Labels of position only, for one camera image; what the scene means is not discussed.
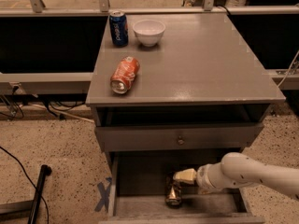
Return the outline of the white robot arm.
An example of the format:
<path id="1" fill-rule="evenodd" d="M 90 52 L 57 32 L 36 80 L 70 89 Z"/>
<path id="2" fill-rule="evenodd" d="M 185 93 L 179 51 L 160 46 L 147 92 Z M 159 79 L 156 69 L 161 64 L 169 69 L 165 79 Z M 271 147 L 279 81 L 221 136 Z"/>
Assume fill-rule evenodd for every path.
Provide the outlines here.
<path id="1" fill-rule="evenodd" d="M 239 189 L 263 185 L 299 200 L 299 170 L 256 161 L 242 153 L 231 152 L 220 162 L 174 173 L 173 179 L 187 184 L 196 183 L 202 192 Z"/>

